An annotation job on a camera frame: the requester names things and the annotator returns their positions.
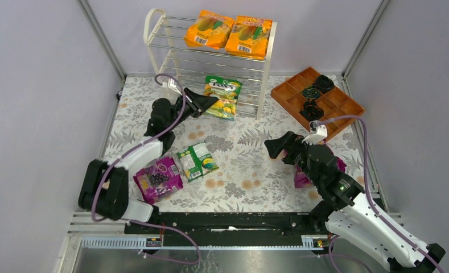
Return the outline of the green Fox's candy bag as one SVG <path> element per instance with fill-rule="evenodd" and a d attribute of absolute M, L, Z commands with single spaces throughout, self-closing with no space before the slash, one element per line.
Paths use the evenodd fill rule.
<path fill-rule="evenodd" d="M 205 113 L 217 118 L 234 121 L 241 88 L 242 83 L 240 81 L 208 75 L 205 78 L 203 95 L 216 97 L 218 100 Z"/>

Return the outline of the orange mango candy bag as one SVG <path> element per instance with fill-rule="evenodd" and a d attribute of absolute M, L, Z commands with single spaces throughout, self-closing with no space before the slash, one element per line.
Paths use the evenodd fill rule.
<path fill-rule="evenodd" d="M 231 55 L 264 60 L 273 21 L 238 15 L 225 46 Z"/>
<path fill-rule="evenodd" d="M 219 50 L 226 46 L 233 25 L 234 19 L 230 17 L 201 10 L 183 39 L 188 47 L 206 46 Z"/>

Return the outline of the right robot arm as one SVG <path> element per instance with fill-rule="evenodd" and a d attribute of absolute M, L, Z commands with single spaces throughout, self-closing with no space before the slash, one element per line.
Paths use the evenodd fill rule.
<path fill-rule="evenodd" d="M 310 213 L 316 226 L 355 245 L 388 272 L 442 272 L 444 248 L 408 232 L 369 198 L 360 183 L 338 169 L 337 157 L 325 144 L 305 140 L 288 131 L 264 144 L 273 159 L 284 152 L 282 161 L 299 167 L 321 195 Z"/>

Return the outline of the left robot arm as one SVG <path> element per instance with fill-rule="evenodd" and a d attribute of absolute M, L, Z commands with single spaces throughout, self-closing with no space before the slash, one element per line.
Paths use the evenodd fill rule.
<path fill-rule="evenodd" d="M 159 98 L 152 104 L 147 130 L 138 144 L 113 162 L 92 160 L 84 177 L 78 205 L 91 212 L 92 220 L 147 222 L 154 206 L 129 197 L 133 175 L 165 154 L 175 140 L 173 129 L 188 117 L 197 118 L 218 99 L 184 88 L 175 102 Z"/>

